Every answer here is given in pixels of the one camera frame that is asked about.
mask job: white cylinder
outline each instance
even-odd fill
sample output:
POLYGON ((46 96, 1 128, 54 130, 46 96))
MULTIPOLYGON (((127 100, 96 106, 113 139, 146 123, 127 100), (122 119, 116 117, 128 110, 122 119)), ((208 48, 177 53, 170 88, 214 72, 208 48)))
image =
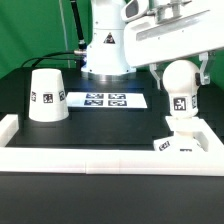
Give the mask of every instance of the white cylinder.
POLYGON ((68 117, 60 70, 37 69, 32 72, 29 117, 41 122, 59 121, 68 117))
POLYGON ((135 72, 124 52, 125 22, 121 18, 124 0, 91 0, 93 39, 87 47, 84 73, 120 76, 135 72))
POLYGON ((169 94, 172 116, 189 118, 197 114, 196 73, 199 73, 198 67, 187 60, 175 61, 166 68, 163 84, 169 94))

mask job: white block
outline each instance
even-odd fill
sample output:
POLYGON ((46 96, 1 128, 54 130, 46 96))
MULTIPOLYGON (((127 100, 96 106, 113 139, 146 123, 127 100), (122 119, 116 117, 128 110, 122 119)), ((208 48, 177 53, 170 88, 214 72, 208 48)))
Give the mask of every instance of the white block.
POLYGON ((46 148, 0 148, 0 171, 85 173, 85 151, 46 148))
POLYGON ((90 150, 86 159, 87 174, 118 174, 119 150, 90 150))
POLYGON ((0 122, 0 147, 5 147, 18 130, 18 115, 6 115, 0 122))

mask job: black-and-white pattern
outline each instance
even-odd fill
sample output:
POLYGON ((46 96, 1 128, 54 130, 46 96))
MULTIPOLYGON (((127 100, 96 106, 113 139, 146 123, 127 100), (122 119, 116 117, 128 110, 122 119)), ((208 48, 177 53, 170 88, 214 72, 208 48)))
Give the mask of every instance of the black-and-white pattern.
POLYGON ((36 102, 37 100, 37 94, 35 92, 31 92, 31 100, 36 102))
POLYGON ((103 100, 85 100, 85 106, 103 106, 103 100))
POLYGON ((169 147, 170 147, 170 142, 167 141, 167 142, 163 143, 163 144, 159 147, 159 150, 160 150, 160 151, 163 151, 163 150, 165 150, 165 149, 167 149, 167 148, 169 148, 169 147))
POLYGON ((108 106, 110 106, 110 107, 126 107, 127 101, 126 100, 109 100, 108 106))
POLYGON ((173 99, 174 110, 176 111, 186 111, 186 98, 174 98, 173 99))
POLYGON ((193 109, 197 107, 197 96, 192 96, 192 107, 193 109))
POLYGON ((53 94, 43 94, 44 103, 53 103, 53 94))
POLYGON ((126 95, 125 94, 119 94, 119 93, 111 93, 111 94, 109 94, 109 99, 124 100, 124 99, 126 99, 126 95))
POLYGON ((59 92, 59 98, 60 98, 60 101, 63 101, 65 99, 65 92, 64 91, 59 92))
POLYGON ((87 99, 103 99, 104 94, 103 93, 87 93, 86 98, 87 99))

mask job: black table surface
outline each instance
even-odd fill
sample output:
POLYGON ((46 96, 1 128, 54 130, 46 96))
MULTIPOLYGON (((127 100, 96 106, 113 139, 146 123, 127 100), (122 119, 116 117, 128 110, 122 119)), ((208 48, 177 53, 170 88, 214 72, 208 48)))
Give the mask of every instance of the black table surface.
MULTIPOLYGON (((13 147, 152 150, 170 135, 166 92, 147 72, 136 79, 101 83, 61 69, 65 91, 143 93, 147 109, 69 108, 60 122, 28 118, 32 69, 0 80, 0 117, 19 114, 13 147)), ((224 92, 214 84, 198 94, 200 118, 224 136, 224 92)), ((163 175, 0 173, 0 223, 195 223, 224 221, 224 178, 163 175)))

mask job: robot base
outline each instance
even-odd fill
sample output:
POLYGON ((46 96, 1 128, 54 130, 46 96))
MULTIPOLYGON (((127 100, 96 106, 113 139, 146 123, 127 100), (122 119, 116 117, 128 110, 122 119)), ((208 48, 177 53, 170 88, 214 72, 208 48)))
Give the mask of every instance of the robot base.
POLYGON ((129 80, 129 79, 135 79, 136 78, 136 70, 134 69, 130 73, 125 73, 121 75, 104 75, 104 74, 95 74, 95 73, 90 73, 90 72, 85 72, 82 69, 82 77, 86 79, 92 79, 96 81, 102 81, 102 82, 107 82, 107 81, 124 81, 124 80, 129 80))

